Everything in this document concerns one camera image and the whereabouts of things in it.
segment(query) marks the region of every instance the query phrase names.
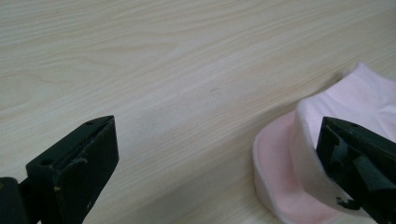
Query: pink fabric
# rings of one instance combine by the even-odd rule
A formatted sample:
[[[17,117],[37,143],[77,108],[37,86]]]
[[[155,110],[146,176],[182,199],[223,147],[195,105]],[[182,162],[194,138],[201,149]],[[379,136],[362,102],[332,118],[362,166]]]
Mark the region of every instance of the pink fabric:
[[[259,199],[285,223],[329,223],[348,195],[324,173],[315,152],[322,118],[346,119],[396,140],[396,83],[360,63],[328,90],[302,100],[295,112],[276,119],[253,146]]]

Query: pink cloth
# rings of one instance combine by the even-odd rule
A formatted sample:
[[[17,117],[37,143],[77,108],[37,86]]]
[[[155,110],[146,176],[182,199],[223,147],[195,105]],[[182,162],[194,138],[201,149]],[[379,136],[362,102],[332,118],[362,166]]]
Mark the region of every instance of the pink cloth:
[[[348,196],[326,176],[315,152],[324,116],[358,123],[396,141],[396,83],[360,63],[258,134],[253,146],[257,195],[285,223],[329,223],[341,214],[334,209],[367,216],[336,204],[336,197]]]

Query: light wooden surface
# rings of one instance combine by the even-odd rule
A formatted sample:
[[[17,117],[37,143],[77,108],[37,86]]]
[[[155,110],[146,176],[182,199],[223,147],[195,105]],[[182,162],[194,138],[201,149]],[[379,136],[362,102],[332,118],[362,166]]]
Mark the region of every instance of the light wooden surface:
[[[394,0],[1,1],[0,176],[112,114],[120,163],[84,223],[279,223],[253,139],[358,62],[396,78]]]

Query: wooden table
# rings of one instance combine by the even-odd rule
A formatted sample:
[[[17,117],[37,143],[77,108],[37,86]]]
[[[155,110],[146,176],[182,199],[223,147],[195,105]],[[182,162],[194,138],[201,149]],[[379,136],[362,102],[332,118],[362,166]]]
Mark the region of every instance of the wooden table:
[[[0,176],[114,115],[120,162],[84,223],[279,223],[254,137],[358,62],[396,78],[394,0],[2,1]]]

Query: pink hat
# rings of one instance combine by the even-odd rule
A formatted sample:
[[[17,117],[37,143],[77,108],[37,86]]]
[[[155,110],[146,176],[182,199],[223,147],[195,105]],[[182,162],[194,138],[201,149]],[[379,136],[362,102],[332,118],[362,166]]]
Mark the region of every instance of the pink hat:
[[[315,148],[323,117],[357,123],[396,141],[396,82],[359,63],[324,92],[303,99],[260,131],[253,146],[257,196],[285,223],[330,223],[349,196],[326,176]]]

